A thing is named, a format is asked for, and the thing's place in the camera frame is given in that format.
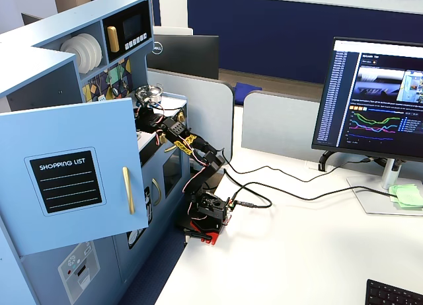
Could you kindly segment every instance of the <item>desk divider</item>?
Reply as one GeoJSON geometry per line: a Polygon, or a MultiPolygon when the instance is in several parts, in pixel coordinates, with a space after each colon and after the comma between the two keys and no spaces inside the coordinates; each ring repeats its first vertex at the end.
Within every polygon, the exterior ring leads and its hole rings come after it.
{"type": "Polygon", "coordinates": [[[181,73],[149,69],[150,85],[188,99],[189,127],[215,149],[232,158],[235,93],[228,83],[181,73]]]}
{"type": "MultiPolygon", "coordinates": [[[[242,147],[318,163],[324,151],[312,150],[311,142],[319,102],[281,93],[251,91],[244,101],[242,147]]],[[[361,159],[361,155],[336,153],[329,158],[328,165],[361,159]]],[[[344,168],[379,176],[383,172],[374,162],[347,164],[344,168]]],[[[400,177],[423,179],[423,163],[405,163],[400,177]]]]}

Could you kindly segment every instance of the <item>keyboard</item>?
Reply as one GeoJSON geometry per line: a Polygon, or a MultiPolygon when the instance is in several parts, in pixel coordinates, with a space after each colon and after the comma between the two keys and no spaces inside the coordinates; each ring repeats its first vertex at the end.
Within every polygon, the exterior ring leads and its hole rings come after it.
{"type": "Polygon", "coordinates": [[[423,295],[367,280],[365,305],[423,305],[423,295]]]}

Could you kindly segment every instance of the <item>wooden floor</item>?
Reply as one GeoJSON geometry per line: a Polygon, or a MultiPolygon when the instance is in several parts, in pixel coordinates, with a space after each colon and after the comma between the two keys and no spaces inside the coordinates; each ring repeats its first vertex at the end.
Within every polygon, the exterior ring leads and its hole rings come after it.
{"type": "Polygon", "coordinates": [[[233,87],[237,82],[241,82],[254,85],[256,87],[261,87],[263,88],[263,91],[277,92],[319,100],[323,92],[323,85],[317,83],[266,77],[264,75],[254,75],[251,73],[243,73],[225,69],[220,69],[219,80],[226,81],[233,87]]]}

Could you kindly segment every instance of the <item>white plate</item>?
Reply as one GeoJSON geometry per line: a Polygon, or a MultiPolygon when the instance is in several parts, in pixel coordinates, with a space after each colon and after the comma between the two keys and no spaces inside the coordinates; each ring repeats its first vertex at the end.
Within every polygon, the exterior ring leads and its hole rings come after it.
{"type": "Polygon", "coordinates": [[[96,58],[95,67],[98,67],[98,65],[100,65],[100,62],[101,62],[101,47],[100,47],[100,44],[98,43],[97,39],[95,39],[94,36],[92,36],[90,34],[85,34],[85,33],[79,34],[78,36],[86,38],[94,46],[95,58],[96,58]]]}
{"type": "Polygon", "coordinates": [[[75,54],[77,56],[77,66],[81,65],[81,54],[74,48],[66,48],[65,52],[70,52],[71,54],[75,54]]]}
{"type": "Polygon", "coordinates": [[[61,52],[65,52],[66,48],[69,47],[69,45],[72,43],[72,38],[66,40],[61,46],[60,46],[60,51],[61,52]]]}
{"type": "Polygon", "coordinates": [[[88,48],[85,47],[84,43],[78,39],[78,37],[73,37],[70,39],[70,44],[67,47],[76,49],[81,55],[81,65],[79,65],[79,73],[87,73],[90,70],[90,54],[88,48]]]}
{"type": "Polygon", "coordinates": [[[95,49],[93,44],[91,44],[91,42],[86,39],[85,37],[81,37],[81,36],[75,36],[74,39],[77,39],[78,41],[80,41],[82,43],[82,45],[84,45],[84,47],[86,47],[86,49],[88,50],[88,55],[89,55],[89,69],[93,70],[95,67],[95,49]]]}

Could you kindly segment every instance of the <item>robotic arm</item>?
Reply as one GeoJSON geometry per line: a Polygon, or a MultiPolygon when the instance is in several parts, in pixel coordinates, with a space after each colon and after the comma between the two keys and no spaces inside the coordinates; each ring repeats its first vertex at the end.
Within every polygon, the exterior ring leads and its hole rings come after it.
{"type": "Polygon", "coordinates": [[[200,238],[214,244],[222,227],[230,220],[230,212],[235,205],[228,198],[226,201],[203,190],[203,184],[213,176],[225,160],[217,154],[217,150],[201,136],[191,133],[183,124],[183,113],[165,116],[154,113],[158,104],[145,97],[136,96],[141,106],[135,110],[135,126],[137,130],[156,133],[160,139],[166,138],[188,154],[202,166],[185,185],[182,192],[190,199],[188,215],[191,226],[200,234],[200,238]]]}

